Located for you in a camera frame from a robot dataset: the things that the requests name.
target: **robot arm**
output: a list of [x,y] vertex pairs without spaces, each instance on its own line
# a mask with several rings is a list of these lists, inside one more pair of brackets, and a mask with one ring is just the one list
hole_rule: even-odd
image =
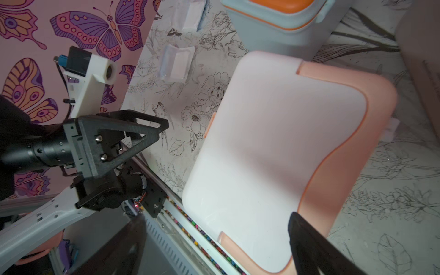
[[[0,132],[0,187],[5,190],[0,199],[13,192],[13,174],[17,172],[66,166],[76,167],[77,177],[50,202],[0,231],[0,274],[62,229],[95,211],[117,208],[122,201],[142,193],[151,196],[143,190],[139,174],[116,175],[115,169],[158,141],[168,121],[132,110],[99,114],[105,85],[115,79],[112,61],[76,47],[70,48],[68,57],[61,55],[54,60],[74,80],[67,85],[69,103],[73,105],[71,118],[55,125],[33,125],[21,110],[1,98],[0,124],[10,124],[12,119],[15,128]],[[137,119],[159,127],[138,124]],[[134,146],[123,151],[121,140],[125,137],[130,137]]]

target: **table surface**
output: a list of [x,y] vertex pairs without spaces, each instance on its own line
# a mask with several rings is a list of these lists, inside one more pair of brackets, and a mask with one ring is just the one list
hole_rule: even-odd
[[[170,27],[175,3],[162,0],[122,109],[168,119],[169,129],[143,156],[180,196],[209,119],[247,50],[219,0],[207,0],[201,29],[191,33]],[[355,1],[313,59],[380,74],[399,93],[396,137],[377,145],[328,236],[367,274],[440,274],[440,145],[393,35],[410,4]],[[185,84],[157,77],[167,44],[196,48]]]

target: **line-drawn leaf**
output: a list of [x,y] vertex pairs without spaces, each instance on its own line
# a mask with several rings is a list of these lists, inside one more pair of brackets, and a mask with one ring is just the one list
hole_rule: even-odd
[[382,5],[396,11],[404,11],[410,8],[412,0],[382,0]]
[[190,145],[191,145],[191,153],[192,153],[195,147],[197,146],[197,137],[195,136],[193,131],[191,131],[190,134]]
[[435,264],[433,264],[434,266],[434,275],[440,275],[440,268],[438,268],[438,266],[436,266]]
[[356,180],[355,185],[353,186],[353,191],[358,190],[359,188],[361,188],[365,183],[367,183],[367,181],[372,180],[373,178],[370,178],[368,176],[362,176],[360,175],[360,177]]
[[423,208],[423,207],[426,206],[426,204],[419,203],[419,202],[408,202],[408,204],[409,204],[410,206],[413,206],[413,207],[419,207],[419,208]]
[[402,158],[402,163],[407,163],[407,162],[410,162],[410,161],[415,161],[417,158]]
[[426,213],[431,214],[433,216],[436,216],[437,218],[440,218],[440,213],[430,207],[425,207],[423,209],[423,211],[425,211]]
[[345,14],[341,23],[347,27],[365,34],[368,37],[382,38],[386,43],[396,43],[396,38],[391,33],[381,28],[378,24],[369,19],[366,15],[354,8]]
[[140,110],[142,111],[142,113],[145,114],[145,113],[148,111],[148,106],[149,106],[149,104],[148,104],[147,100],[146,100],[146,99],[143,99],[143,103],[142,103],[142,106],[141,106],[141,108],[140,108]]
[[387,234],[383,234],[378,244],[379,260],[394,274],[403,274],[411,269],[412,259],[403,245]]
[[424,202],[424,203],[429,203],[429,197],[431,196],[431,194],[432,194],[432,191],[431,190],[428,190],[428,191],[426,191],[424,194],[423,194],[423,196],[422,196],[422,201]]
[[176,84],[176,89],[170,89],[168,91],[168,98],[171,100],[175,100],[176,98],[178,98],[184,86],[185,84],[183,83]]
[[382,70],[383,70],[383,65],[381,64],[381,65],[379,65],[379,67],[377,68],[377,70],[376,70],[376,74],[378,74],[378,75],[382,75]]
[[171,148],[169,149],[169,153],[173,156],[180,156],[183,153],[183,145],[185,144],[185,142],[181,141],[181,140],[176,140],[172,145]]

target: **butterfly wallpaper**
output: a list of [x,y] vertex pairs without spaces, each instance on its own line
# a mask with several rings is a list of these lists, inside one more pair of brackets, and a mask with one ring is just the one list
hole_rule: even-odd
[[38,29],[35,24],[37,17],[29,10],[25,9],[34,0],[3,0],[0,2],[0,35],[5,39],[17,38],[20,41],[30,39],[43,50],[47,46],[32,36]]
[[141,31],[147,0],[120,0],[114,18],[100,11],[105,19],[88,12],[69,11],[51,19],[55,34],[73,40],[80,48],[95,48],[100,56],[113,61],[121,58],[121,45],[135,51],[142,48]]
[[[0,82],[4,96],[32,123],[61,123],[66,89],[53,62],[77,46],[116,62],[117,78],[102,91],[100,112],[121,107],[160,0],[0,1]],[[57,167],[15,175],[11,198],[58,194],[72,183]]]

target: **wire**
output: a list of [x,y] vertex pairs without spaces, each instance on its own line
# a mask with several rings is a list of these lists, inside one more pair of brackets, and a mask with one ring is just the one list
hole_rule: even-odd
[[140,200],[138,201],[138,204],[140,204],[140,203],[142,202],[142,200],[143,200],[143,198],[145,197],[146,194],[147,194],[147,192],[145,192],[145,193],[142,195],[142,197],[141,197]]
[[[58,65],[58,63],[56,63],[56,68],[57,68],[57,70],[59,72],[59,75],[61,76],[62,82],[64,83],[64,87],[66,88],[67,98],[69,98],[69,90],[67,88],[67,82],[66,82],[66,79],[64,78],[64,75],[62,74],[61,68]],[[71,112],[72,112],[72,105],[69,103],[69,110],[67,111],[67,115],[66,115],[66,117],[64,118],[63,121],[66,121],[67,119],[69,119],[69,116],[70,116]]]
[[64,165],[61,165],[61,166],[60,166],[60,169],[61,169],[61,173],[62,173],[63,176],[78,176],[78,175],[79,175],[78,172],[77,172],[77,173],[70,174],[70,175],[67,174],[66,169],[64,168]]

